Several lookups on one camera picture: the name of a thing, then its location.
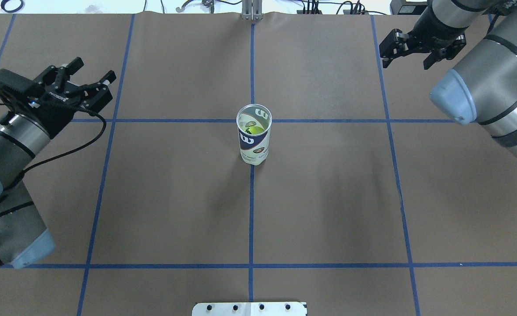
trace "tennis ball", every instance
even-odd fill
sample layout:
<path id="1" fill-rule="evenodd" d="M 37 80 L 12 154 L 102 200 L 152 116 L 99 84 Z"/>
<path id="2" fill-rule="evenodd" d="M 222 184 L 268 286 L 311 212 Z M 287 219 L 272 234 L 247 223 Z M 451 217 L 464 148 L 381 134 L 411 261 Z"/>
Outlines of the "tennis ball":
<path id="1" fill-rule="evenodd" d="M 264 128 L 262 128 L 260 126 L 251 126 L 251 127 L 247 128 L 245 130 L 245 132 L 247 132 L 248 134 L 251 134 L 251 135 L 257 135 L 257 134 L 264 132 Z"/>

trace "tennis ball can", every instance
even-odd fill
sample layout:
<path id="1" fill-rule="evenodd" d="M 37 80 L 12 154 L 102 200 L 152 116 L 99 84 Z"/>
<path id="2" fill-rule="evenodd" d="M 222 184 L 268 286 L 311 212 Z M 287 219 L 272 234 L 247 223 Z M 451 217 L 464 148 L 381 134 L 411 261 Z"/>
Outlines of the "tennis ball can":
<path id="1" fill-rule="evenodd" d="M 259 165 L 268 157 L 272 114 L 266 106 L 249 104 L 237 114 L 239 144 L 244 162 Z"/>

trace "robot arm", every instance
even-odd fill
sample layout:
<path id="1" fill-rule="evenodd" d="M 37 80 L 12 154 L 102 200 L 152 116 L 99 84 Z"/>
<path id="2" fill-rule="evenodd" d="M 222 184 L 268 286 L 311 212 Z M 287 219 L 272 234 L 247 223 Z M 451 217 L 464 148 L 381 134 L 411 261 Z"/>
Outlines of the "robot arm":
<path id="1" fill-rule="evenodd" d="M 499 2 L 430 0 L 407 36 L 393 30 L 380 44 L 383 66 L 396 57 L 416 52 L 409 44 L 429 50 L 431 56 L 437 55 L 436 50 L 445 54 L 458 52 L 452 48 L 459 40 L 454 36 L 493 4 Z M 507 14 L 505 20 L 447 72 L 431 90 L 430 99 L 459 124 L 477 121 L 493 140 L 517 157 L 517 0 L 503 1 L 501 5 Z"/>
<path id="2" fill-rule="evenodd" d="M 9 108 L 0 119 L 0 266 L 10 262 L 14 268 L 23 268 L 55 247 L 21 179 L 33 166 L 23 169 L 75 112 L 99 116 L 112 100 L 108 90 L 116 79 L 112 71 L 94 84 L 69 82 L 82 66 L 78 57 L 59 68 L 49 66 L 34 80 L 0 70 L 0 98 Z"/>

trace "green ball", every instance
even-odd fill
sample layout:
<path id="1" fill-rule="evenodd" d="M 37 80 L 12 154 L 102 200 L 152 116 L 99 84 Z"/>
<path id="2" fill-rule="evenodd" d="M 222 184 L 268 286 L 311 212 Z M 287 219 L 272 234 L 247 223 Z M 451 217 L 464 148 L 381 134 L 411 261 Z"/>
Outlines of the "green ball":
<path id="1" fill-rule="evenodd" d="M 260 126 L 251 126 L 251 127 L 247 128 L 245 130 L 245 132 L 247 132 L 248 134 L 251 134 L 251 135 L 257 135 L 257 134 L 264 132 L 264 128 L 262 128 Z"/>

